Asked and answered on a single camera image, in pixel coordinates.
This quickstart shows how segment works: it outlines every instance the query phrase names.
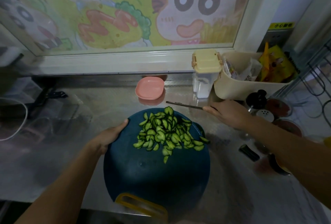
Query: stainless steel countertop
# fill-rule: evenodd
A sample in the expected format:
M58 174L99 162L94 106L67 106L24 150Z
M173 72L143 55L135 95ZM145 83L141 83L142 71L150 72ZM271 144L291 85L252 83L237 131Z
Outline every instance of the stainless steel countertop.
M42 134L23 131L0 142L0 199L33 202L52 183L93 136L115 126L130 115L151 107L165 107L165 101L204 106L218 98L196 99L192 75L164 76L165 95L159 105L143 105L135 95L141 75L81 76L60 78L58 90L69 98L62 109L44 112L43 124L30 128ZM209 134L210 178L200 204L187 220L205 223L328 223L319 202L293 176L261 175L253 163L238 151L243 144L261 157L241 132L221 124L197 109L173 105L199 123ZM50 115L58 113L58 118ZM112 202L103 179L103 157L99 160L86 190L82 208L137 214Z

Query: yellow handle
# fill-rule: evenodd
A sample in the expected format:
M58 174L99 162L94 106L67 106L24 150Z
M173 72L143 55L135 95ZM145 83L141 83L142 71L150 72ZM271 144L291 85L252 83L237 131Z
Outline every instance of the yellow handle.
M133 210L137 210L143 214L168 221L168 212L163 206L144 200L135 195L122 193L118 195L115 202Z

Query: yellow warning sign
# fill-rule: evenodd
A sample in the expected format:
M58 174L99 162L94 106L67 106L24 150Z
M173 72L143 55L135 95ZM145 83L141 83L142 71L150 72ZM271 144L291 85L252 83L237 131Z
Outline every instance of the yellow warning sign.
M295 22L284 22L284 23L272 23L269 26L269 30L284 30L284 29L291 29L295 25Z

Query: cutting board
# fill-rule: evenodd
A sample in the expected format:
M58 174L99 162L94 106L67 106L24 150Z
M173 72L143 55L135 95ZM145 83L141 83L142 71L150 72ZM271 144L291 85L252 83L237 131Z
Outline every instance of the cutting board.
M147 112L149 116L160 111L164 108L143 110L129 117L128 125L105 154L104 178L113 201L158 217L166 211L166 218L173 219L200 200L209 179L210 159L207 147L201 151L174 149L164 164L161 144L158 151L134 148L143 114ZM188 119L176 111L174 115ZM190 128L190 134L197 140L202 135L199 128L196 123ZM123 195L130 197L119 200Z

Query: pink plate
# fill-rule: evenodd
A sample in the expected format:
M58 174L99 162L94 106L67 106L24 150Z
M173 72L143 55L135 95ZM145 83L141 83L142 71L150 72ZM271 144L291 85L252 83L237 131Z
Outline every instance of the pink plate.
M163 93L164 81L158 77L145 77L139 80L136 95L144 100L156 100Z

